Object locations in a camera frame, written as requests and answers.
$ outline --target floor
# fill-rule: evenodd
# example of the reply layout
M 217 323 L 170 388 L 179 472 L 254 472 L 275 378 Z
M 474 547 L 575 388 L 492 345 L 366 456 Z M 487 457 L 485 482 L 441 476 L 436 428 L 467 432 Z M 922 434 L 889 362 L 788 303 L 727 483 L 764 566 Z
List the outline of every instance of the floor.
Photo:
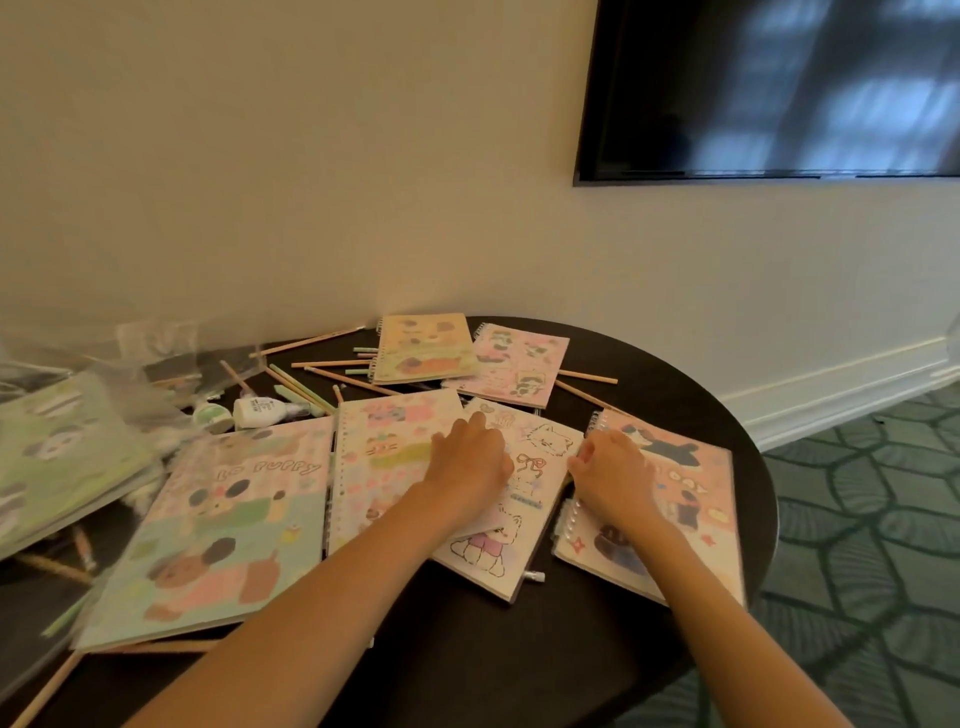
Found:
M 856 726 L 960 726 L 960 382 L 765 455 L 780 543 L 752 610 Z M 696 670 L 615 724 L 716 728 Z

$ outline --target tv screen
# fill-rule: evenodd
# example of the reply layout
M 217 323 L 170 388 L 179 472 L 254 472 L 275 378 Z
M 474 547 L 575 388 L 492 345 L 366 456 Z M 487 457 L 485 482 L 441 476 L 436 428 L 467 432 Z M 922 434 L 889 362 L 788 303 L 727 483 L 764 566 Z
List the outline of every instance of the tv screen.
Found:
M 600 0 L 576 183 L 960 175 L 960 0 Z

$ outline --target hand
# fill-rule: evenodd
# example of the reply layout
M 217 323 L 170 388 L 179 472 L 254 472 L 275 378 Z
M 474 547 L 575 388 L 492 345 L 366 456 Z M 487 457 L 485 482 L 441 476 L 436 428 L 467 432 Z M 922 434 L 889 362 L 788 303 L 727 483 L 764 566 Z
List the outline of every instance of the hand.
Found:
M 432 442 L 426 475 L 410 490 L 424 495 L 424 506 L 434 509 L 433 518 L 448 536 L 496 502 L 514 461 L 504 451 L 500 430 L 487 429 L 483 412 L 474 412 L 469 422 L 457 420 L 449 435 L 438 432 Z
M 664 521 L 654 502 L 654 465 L 622 432 L 593 430 L 566 466 L 577 497 L 603 523 L 635 534 Z

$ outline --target wall molding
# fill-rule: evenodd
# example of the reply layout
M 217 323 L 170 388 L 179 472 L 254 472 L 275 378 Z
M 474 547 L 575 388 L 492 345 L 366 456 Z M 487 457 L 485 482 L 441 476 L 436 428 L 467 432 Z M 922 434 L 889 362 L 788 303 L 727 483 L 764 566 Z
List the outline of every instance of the wall molding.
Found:
M 960 379 L 948 339 L 919 344 L 720 397 L 765 451 Z

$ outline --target forearm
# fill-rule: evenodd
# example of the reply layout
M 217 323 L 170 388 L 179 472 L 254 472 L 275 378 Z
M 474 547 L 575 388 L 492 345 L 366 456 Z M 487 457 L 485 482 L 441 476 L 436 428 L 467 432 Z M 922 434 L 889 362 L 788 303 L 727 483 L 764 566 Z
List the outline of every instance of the forearm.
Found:
M 128 724 L 313 726 L 440 543 L 417 486 L 187 670 Z
M 657 519 L 628 536 L 670 605 L 727 725 L 850 725 L 673 524 Z

